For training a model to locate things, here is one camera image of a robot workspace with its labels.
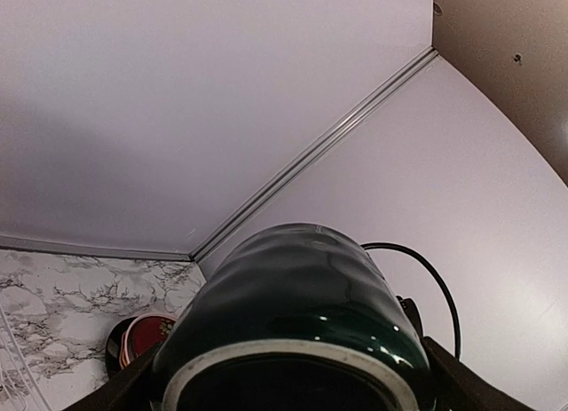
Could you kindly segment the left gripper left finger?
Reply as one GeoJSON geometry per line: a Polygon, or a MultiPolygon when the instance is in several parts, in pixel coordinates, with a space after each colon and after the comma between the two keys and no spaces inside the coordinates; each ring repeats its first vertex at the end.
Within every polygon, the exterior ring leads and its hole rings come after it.
{"type": "Polygon", "coordinates": [[[150,374],[158,345],[144,352],[99,389],[64,411],[146,411],[150,405],[150,374]]]}

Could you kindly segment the dark green mug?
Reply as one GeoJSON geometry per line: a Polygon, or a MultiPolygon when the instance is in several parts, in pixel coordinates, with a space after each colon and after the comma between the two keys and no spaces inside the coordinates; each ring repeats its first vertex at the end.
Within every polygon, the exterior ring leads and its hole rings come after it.
{"type": "Polygon", "coordinates": [[[157,352],[156,410],[431,410],[430,364],[371,257],[278,225],[234,249],[157,352]]]}

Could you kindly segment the black striped plate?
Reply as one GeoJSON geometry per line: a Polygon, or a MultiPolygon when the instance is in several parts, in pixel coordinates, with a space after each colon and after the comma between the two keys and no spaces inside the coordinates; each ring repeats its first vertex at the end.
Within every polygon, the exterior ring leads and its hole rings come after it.
{"type": "Polygon", "coordinates": [[[105,368],[109,379],[118,374],[121,369],[120,353],[122,347],[122,336],[126,333],[130,324],[135,320],[134,317],[127,318],[116,324],[111,330],[106,340],[105,348],[105,368]]]}

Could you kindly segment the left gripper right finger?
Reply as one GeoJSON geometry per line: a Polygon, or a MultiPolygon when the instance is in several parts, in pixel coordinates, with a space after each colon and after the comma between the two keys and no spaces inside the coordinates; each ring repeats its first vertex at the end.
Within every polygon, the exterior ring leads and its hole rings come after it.
{"type": "Polygon", "coordinates": [[[437,394],[436,410],[533,411],[487,383],[429,336],[421,339],[437,394]]]}

